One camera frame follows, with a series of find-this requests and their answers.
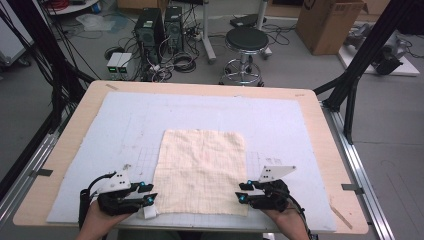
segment table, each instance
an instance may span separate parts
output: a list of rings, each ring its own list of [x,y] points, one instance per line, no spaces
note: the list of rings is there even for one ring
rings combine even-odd
[[[47,215],[69,164],[77,153],[83,137],[102,105],[104,97],[111,91],[210,96],[240,95],[298,101],[336,220],[336,233],[364,234],[368,231],[367,221],[354,192],[344,191],[341,187],[341,184],[350,184],[351,182],[313,91],[114,81],[96,81],[90,85],[43,167],[53,170],[52,175],[50,177],[37,177],[14,216],[13,221],[16,225],[57,226],[46,223]]]

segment black metal pole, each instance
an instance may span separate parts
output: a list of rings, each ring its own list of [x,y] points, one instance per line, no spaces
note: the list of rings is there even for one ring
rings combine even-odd
[[[351,133],[358,82],[415,1],[422,0],[391,0],[346,71],[335,80],[314,89],[318,95],[334,88],[330,97],[323,101],[331,111],[339,111],[340,105],[348,98],[343,132],[350,144],[353,144]]]

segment cardboard box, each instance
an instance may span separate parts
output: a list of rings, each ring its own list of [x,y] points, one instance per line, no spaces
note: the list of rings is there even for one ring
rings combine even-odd
[[[143,8],[160,8],[164,13],[168,0],[117,0],[118,8],[123,10],[137,10]]]
[[[382,14],[390,0],[365,0],[368,14]]]
[[[305,0],[296,32],[313,55],[337,54],[363,7],[362,0]]]

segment white device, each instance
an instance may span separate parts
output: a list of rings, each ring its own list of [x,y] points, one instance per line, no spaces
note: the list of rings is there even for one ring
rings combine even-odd
[[[272,182],[296,170],[296,166],[264,166],[258,182]]]
[[[131,165],[126,164],[121,172],[113,175],[103,186],[97,189],[97,193],[108,193],[131,188],[130,178],[128,177],[128,168]]]
[[[118,72],[118,64],[119,64],[119,60],[121,60],[121,57],[122,57],[122,53],[113,53],[112,56],[110,57],[109,62],[107,63],[107,69],[109,71],[111,80],[120,79],[119,72]]]
[[[134,60],[132,53],[122,53],[118,63],[119,79],[132,80],[134,74]]]

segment computer tower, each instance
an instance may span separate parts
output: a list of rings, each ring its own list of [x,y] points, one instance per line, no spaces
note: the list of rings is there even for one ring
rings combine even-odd
[[[184,51],[183,10],[178,6],[168,6],[165,11],[165,32],[168,50],[174,53]]]
[[[142,55],[148,57],[152,64],[161,63],[164,47],[162,46],[161,49],[159,47],[165,40],[161,10],[159,8],[142,9],[134,32]]]

